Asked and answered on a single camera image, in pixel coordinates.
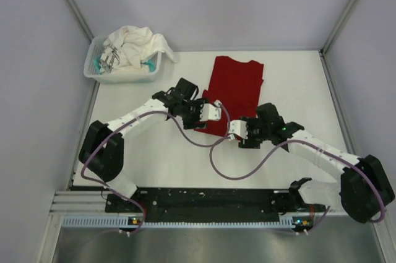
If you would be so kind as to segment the red t shirt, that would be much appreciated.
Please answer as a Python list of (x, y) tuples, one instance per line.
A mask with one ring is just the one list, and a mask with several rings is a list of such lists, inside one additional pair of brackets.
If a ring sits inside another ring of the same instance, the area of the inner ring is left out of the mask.
[(262, 63), (253, 60), (243, 63), (228, 56), (217, 56), (209, 88), (202, 96), (211, 102), (221, 101), (231, 120), (255, 117), (263, 75)]

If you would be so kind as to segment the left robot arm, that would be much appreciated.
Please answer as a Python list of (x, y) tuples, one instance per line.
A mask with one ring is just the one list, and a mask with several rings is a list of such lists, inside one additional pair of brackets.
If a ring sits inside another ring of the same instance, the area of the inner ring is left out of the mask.
[(120, 194), (119, 204), (127, 211), (139, 207), (137, 185), (126, 172), (124, 151), (126, 141), (169, 120), (167, 114), (179, 116), (184, 129), (207, 126), (204, 106), (208, 98), (197, 98), (198, 86), (181, 78), (167, 91), (154, 93), (142, 106), (112, 121), (94, 121), (88, 128), (79, 152), (79, 161), (86, 165), (100, 184)]

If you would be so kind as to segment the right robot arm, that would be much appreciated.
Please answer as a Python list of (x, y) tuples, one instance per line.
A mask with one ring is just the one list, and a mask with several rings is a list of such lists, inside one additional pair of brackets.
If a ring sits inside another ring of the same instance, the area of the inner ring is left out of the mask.
[(311, 178), (295, 181), (288, 196), (290, 206), (302, 211), (310, 204), (344, 210), (359, 223), (379, 223), (395, 193), (381, 161), (343, 152), (324, 143), (294, 122), (285, 122), (272, 103), (258, 106), (253, 118), (242, 116), (231, 122), (232, 134), (242, 149), (258, 149), (264, 141), (276, 149), (301, 157), (332, 177), (331, 182)]

